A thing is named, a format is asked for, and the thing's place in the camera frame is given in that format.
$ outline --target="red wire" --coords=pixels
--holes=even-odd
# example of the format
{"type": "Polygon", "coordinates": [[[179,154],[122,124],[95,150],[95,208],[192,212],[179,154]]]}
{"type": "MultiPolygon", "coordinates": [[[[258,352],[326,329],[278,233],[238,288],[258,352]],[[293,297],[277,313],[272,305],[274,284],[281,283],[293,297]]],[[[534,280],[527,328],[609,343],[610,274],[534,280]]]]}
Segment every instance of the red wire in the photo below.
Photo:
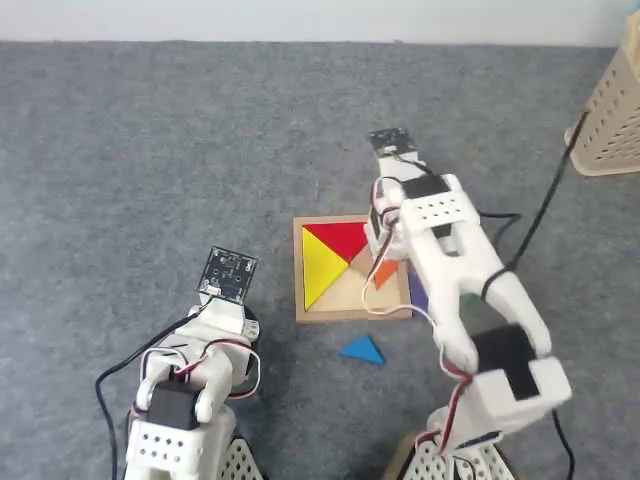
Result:
{"type": "Polygon", "coordinates": [[[456,409],[458,408],[458,401],[462,394],[466,390],[466,388],[471,384],[471,377],[467,377],[462,380],[456,388],[453,390],[453,395],[451,397],[451,402],[449,402],[449,412],[447,414],[447,423],[444,428],[444,433],[442,434],[442,445],[440,445],[440,451],[438,453],[442,454],[444,449],[447,447],[449,443],[449,436],[451,435],[451,429],[453,428],[453,420],[456,416],[456,409]]]}

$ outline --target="white wire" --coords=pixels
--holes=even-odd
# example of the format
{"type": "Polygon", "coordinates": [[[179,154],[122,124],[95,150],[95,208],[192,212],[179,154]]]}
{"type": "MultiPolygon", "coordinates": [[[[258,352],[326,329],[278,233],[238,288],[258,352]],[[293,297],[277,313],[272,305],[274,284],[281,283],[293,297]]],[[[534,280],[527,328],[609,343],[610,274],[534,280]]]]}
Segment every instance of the white wire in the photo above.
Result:
{"type": "Polygon", "coordinates": [[[252,396],[254,393],[256,393],[256,391],[258,390],[258,387],[260,386],[260,381],[262,380],[262,360],[260,359],[260,355],[258,355],[258,353],[253,348],[251,348],[250,346],[248,346],[248,345],[239,345],[239,344],[237,344],[235,342],[232,342],[232,341],[225,341],[225,340],[216,341],[216,343],[210,345],[207,348],[207,350],[205,350],[202,353],[202,356],[198,360],[186,365],[185,367],[181,368],[180,370],[177,370],[175,372],[176,375],[180,375],[187,368],[191,368],[194,365],[197,366],[200,363],[202,363],[207,357],[209,357],[209,348],[215,347],[216,345],[227,345],[227,346],[230,346],[230,347],[242,348],[242,349],[246,350],[249,353],[249,355],[253,356],[253,358],[256,359],[256,367],[258,369],[258,377],[256,378],[256,383],[254,384],[253,388],[250,391],[248,391],[247,393],[244,393],[242,395],[233,396],[233,394],[231,394],[231,396],[229,398],[231,398],[231,399],[248,398],[248,397],[252,396]]]}
{"type": "Polygon", "coordinates": [[[250,355],[253,356],[253,358],[256,359],[256,368],[258,369],[258,377],[256,378],[256,383],[253,385],[253,388],[248,392],[243,393],[242,395],[236,395],[236,396],[233,396],[233,394],[231,394],[229,398],[231,398],[232,400],[240,400],[243,398],[251,397],[254,393],[258,391],[258,387],[260,386],[260,381],[262,380],[262,360],[260,360],[260,355],[258,355],[256,351],[250,347],[247,347],[247,351],[249,352],[250,355]]]}
{"type": "MultiPolygon", "coordinates": [[[[146,369],[147,369],[147,362],[148,362],[148,359],[149,359],[149,355],[154,353],[154,352],[174,353],[174,354],[178,355],[178,357],[182,358],[182,360],[184,361],[185,365],[187,365],[189,363],[189,361],[187,360],[187,357],[185,356],[185,354],[182,353],[177,348],[173,348],[173,347],[151,347],[151,348],[147,348],[144,351],[144,353],[142,354],[142,360],[140,361],[140,382],[142,382],[144,380],[146,369]]],[[[174,359],[171,358],[171,357],[167,357],[167,363],[170,364],[170,365],[175,365],[177,367],[180,366],[180,364],[176,363],[174,361],[174,359]]]]}
{"type": "Polygon", "coordinates": [[[395,313],[397,311],[400,310],[412,310],[414,312],[419,313],[420,315],[422,315],[430,324],[432,328],[435,328],[436,326],[436,322],[433,320],[433,318],[431,318],[431,315],[429,315],[424,309],[416,306],[416,305],[411,305],[409,303],[403,303],[400,305],[397,305],[395,307],[391,307],[389,309],[386,310],[381,310],[381,309],[373,309],[371,307],[369,307],[369,305],[367,304],[367,299],[366,299],[366,294],[367,294],[367,288],[369,287],[369,284],[371,283],[371,280],[375,277],[376,273],[378,272],[378,270],[380,269],[380,265],[382,265],[382,263],[384,262],[384,257],[387,255],[387,252],[389,250],[389,248],[391,247],[391,244],[393,243],[393,235],[395,234],[395,230],[394,228],[391,228],[391,230],[389,231],[389,235],[392,236],[391,239],[387,240],[387,243],[385,245],[385,247],[380,251],[380,253],[378,253],[378,258],[376,259],[375,263],[375,268],[373,268],[371,270],[371,272],[369,272],[369,275],[367,276],[367,280],[364,282],[364,285],[362,286],[362,290],[360,291],[360,301],[362,302],[362,306],[364,307],[364,309],[372,314],[372,315],[390,315],[392,313],[395,313]]]}

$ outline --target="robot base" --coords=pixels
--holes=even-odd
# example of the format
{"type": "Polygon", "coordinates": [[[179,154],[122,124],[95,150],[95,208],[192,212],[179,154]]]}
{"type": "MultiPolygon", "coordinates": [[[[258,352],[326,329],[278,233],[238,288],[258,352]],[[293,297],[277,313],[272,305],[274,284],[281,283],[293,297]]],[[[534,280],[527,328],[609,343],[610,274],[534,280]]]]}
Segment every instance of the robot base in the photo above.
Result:
{"type": "Polygon", "coordinates": [[[521,480],[495,445],[440,456],[433,442],[424,442],[416,454],[416,435],[400,442],[381,480],[521,480]]]}

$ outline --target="blue triangle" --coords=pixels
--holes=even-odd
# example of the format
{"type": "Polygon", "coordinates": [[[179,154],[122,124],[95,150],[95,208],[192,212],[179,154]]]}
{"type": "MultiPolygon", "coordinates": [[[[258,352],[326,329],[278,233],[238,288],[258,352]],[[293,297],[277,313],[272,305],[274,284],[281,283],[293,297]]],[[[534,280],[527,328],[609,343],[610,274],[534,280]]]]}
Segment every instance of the blue triangle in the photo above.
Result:
{"type": "Polygon", "coordinates": [[[344,357],[357,358],[376,365],[384,365],[384,357],[369,335],[356,338],[340,351],[344,357]]]}

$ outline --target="wooden puzzle board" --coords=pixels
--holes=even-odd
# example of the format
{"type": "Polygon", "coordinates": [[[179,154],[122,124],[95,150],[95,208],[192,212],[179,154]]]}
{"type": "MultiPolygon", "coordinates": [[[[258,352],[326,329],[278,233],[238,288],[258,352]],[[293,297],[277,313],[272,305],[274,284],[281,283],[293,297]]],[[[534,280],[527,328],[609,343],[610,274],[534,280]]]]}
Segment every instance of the wooden puzzle board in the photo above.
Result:
{"type": "MultiPolygon", "coordinates": [[[[367,215],[340,215],[325,217],[296,217],[293,219],[293,248],[296,321],[299,323],[338,322],[364,318],[369,320],[410,318],[410,310],[401,310],[391,315],[378,316],[362,308],[360,291],[366,281],[363,273],[373,263],[371,255],[360,252],[349,267],[305,309],[305,282],[303,261],[303,227],[305,225],[334,223],[366,223],[367,215]]],[[[390,308],[411,303],[406,262],[399,262],[397,271],[377,289],[373,282],[367,289],[367,303],[372,308],[390,308]]]]}

